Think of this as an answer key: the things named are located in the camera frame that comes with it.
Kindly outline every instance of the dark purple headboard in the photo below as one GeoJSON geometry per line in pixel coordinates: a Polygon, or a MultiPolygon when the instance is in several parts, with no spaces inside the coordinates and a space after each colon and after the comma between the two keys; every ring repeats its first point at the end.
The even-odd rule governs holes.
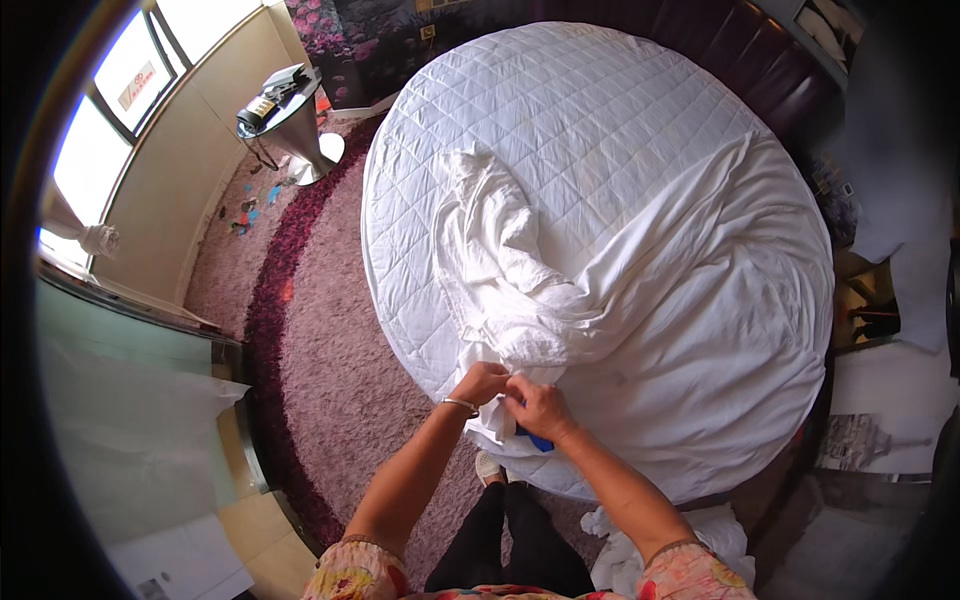
{"type": "Polygon", "coordinates": [[[532,0],[532,20],[646,37],[693,60],[784,139],[840,87],[780,25],[744,0],[532,0]]]}

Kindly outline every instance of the hand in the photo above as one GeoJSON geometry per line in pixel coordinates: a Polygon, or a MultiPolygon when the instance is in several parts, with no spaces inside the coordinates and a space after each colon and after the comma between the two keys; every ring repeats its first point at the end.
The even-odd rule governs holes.
{"type": "Polygon", "coordinates": [[[554,385],[537,385],[525,375],[514,375],[507,381],[503,403],[524,429],[554,444],[577,428],[577,421],[566,409],[564,393],[554,385]]]}
{"type": "Polygon", "coordinates": [[[449,397],[479,408],[497,394],[507,393],[507,379],[510,379],[510,372],[503,365],[483,361],[473,363],[449,397]]]}

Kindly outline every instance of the sign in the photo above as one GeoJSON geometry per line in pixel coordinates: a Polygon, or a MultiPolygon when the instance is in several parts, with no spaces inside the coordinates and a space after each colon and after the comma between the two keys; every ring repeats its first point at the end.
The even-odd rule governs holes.
{"type": "Polygon", "coordinates": [[[140,95],[140,92],[143,91],[143,88],[146,87],[147,82],[153,78],[155,74],[153,64],[147,60],[147,63],[143,65],[140,71],[133,76],[133,79],[127,87],[123,90],[123,93],[120,94],[120,97],[117,100],[120,101],[120,106],[123,107],[123,110],[130,110],[130,105],[133,104],[133,101],[136,100],[136,97],[140,95]]]}

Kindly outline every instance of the pink carpet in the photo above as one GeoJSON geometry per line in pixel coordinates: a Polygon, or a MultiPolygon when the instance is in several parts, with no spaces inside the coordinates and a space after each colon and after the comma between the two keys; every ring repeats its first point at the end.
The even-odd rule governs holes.
{"type": "MultiPolygon", "coordinates": [[[[318,183],[283,187],[243,236],[214,221],[187,307],[250,344],[254,426],[274,483],[311,534],[343,533],[377,467],[416,431],[431,404],[394,357],[373,310],[360,248],[363,167],[376,122],[347,138],[337,169],[318,183]]],[[[228,213],[276,174],[242,164],[225,194],[228,213]]],[[[472,444],[461,441],[414,530],[406,563],[420,588],[481,486],[472,444]]],[[[564,537],[592,564],[603,542],[580,531],[593,507],[541,494],[564,537]]],[[[504,556],[509,552],[505,536],[504,556]]]]}

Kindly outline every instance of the curtain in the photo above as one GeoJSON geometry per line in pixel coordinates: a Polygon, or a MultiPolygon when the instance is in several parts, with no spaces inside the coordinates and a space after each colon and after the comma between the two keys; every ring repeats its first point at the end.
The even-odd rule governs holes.
{"type": "Polygon", "coordinates": [[[120,234],[116,229],[104,224],[87,227],[81,223],[52,179],[48,182],[43,202],[41,226],[57,237],[79,241],[80,247],[88,254],[113,258],[119,248],[120,234]]]}

